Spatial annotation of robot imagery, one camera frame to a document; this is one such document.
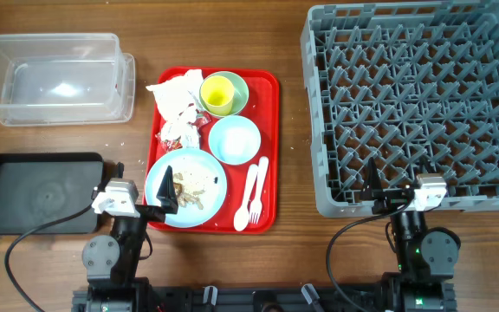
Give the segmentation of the yellow plastic cup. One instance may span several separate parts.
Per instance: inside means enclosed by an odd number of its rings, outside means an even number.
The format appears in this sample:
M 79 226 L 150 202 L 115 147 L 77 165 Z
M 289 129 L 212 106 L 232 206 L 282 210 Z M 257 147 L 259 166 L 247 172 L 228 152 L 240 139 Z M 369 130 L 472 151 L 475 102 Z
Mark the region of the yellow plastic cup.
M 219 116 L 230 113 L 234 94 L 235 88 L 232 82 L 221 75 L 207 77 L 200 88 L 200 97 L 207 110 Z

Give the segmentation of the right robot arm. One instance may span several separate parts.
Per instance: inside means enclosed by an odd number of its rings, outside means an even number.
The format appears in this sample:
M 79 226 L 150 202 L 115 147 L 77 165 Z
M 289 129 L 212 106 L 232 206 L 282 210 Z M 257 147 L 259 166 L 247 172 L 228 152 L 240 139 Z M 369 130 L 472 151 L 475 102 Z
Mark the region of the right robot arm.
M 440 206 L 447 193 L 444 178 L 428 168 L 404 188 L 382 187 L 373 159 L 366 165 L 363 199 L 373 201 L 375 217 L 390 218 L 397 273 L 385 273 L 375 289 L 378 311 L 456 311 L 454 276 L 461 241 L 444 227 L 429 228 L 425 213 Z

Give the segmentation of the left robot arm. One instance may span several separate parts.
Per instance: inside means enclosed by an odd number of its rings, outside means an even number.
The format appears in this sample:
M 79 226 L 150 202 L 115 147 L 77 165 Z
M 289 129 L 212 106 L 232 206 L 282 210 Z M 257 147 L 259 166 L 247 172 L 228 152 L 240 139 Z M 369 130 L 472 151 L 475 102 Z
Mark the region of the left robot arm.
M 92 208 L 114 218 L 108 235 L 88 241 L 82 251 L 88 288 L 73 294 L 73 311 L 161 311 L 159 295 L 146 277 L 137 277 L 140 252 L 150 222 L 165 222 L 178 212 L 178 201 L 170 166 L 157 193 L 156 205 L 138 205 L 135 183 L 110 178 L 94 189 Z

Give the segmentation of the white plastic spoon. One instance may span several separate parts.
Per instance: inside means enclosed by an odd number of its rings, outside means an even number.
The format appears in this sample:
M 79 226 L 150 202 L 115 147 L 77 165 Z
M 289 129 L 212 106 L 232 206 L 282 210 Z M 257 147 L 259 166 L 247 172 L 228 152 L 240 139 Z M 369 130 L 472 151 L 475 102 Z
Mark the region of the white plastic spoon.
M 257 165 L 252 164 L 249 166 L 243 190 L 242 203 L 241 206 L 237 209 L 233 220 L 234 228 L 236 231 L 243 231 L 249 223 L 250 220 L 249 201 L 250 201 L 251 192 L 256 182 L 257 172 L 258 172 Z

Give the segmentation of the light blue bowl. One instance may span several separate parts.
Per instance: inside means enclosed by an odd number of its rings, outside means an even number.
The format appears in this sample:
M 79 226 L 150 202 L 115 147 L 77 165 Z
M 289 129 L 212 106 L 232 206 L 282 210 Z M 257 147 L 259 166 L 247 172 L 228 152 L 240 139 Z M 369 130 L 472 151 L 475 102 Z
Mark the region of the light blue bowl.
M 217 121 L 208 136 L 211 153 L 221 162 L 238 166 L 253 159 L 262 137 L 256 124 L 243 116 L 231 115 Z

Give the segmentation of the red snack wrapper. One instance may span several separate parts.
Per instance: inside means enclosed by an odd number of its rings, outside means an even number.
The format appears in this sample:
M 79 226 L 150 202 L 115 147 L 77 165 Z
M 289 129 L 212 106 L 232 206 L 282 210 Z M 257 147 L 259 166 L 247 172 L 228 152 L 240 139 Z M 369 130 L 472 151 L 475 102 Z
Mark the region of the red snack wrapper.
M 181 148 L 200 148 L 200 128 L 211 122 L 211 116 L 205 112 L 181 114 L 176 120 L 167 121 L 155 135 L 166 153 Z

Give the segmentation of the white napkin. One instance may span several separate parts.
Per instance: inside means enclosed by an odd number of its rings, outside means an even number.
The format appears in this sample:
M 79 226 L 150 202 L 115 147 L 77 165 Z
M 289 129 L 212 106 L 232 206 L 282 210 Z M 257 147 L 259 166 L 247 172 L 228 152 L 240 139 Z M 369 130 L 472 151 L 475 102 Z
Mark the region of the white napkin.
M 152 92 L 156 107 L 165 123 L 176 120 L 181 114 L 194 114 L 199 111 L 197 92 L 203 83 L 201 69 L 190 69 L 181 76 L 168 81 L 146 86 Z

